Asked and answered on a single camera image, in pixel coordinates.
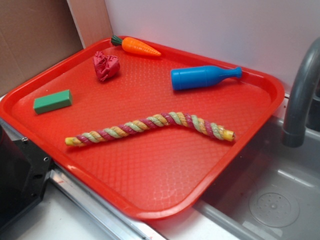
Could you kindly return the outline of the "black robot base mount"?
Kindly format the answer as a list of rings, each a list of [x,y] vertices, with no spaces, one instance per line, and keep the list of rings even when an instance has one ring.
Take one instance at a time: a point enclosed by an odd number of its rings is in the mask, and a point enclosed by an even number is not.
[[[0,128],[0,231],[44,197],[52,158],[31,140],[12,140]]]

